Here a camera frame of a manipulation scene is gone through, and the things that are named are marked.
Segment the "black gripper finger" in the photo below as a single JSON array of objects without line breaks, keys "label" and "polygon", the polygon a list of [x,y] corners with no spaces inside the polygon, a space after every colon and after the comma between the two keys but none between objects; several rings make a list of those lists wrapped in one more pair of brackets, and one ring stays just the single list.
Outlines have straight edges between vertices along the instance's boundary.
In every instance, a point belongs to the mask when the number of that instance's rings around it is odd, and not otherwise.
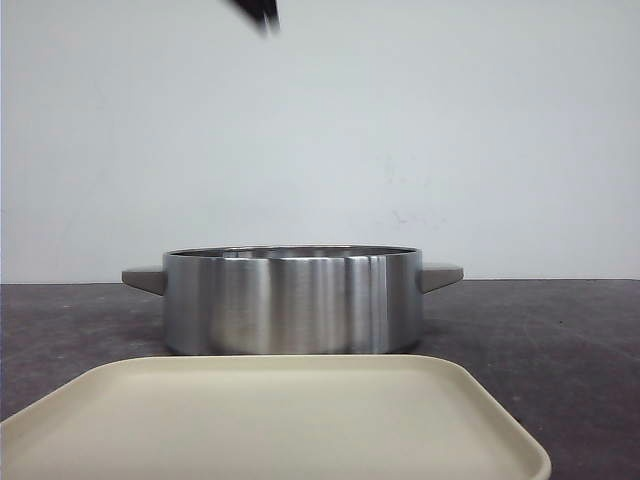
[{"label": "black gripper finger", "polygon": [[280,15],[276,0],[223,0],[222,3],[260,38],[280,33]]}]

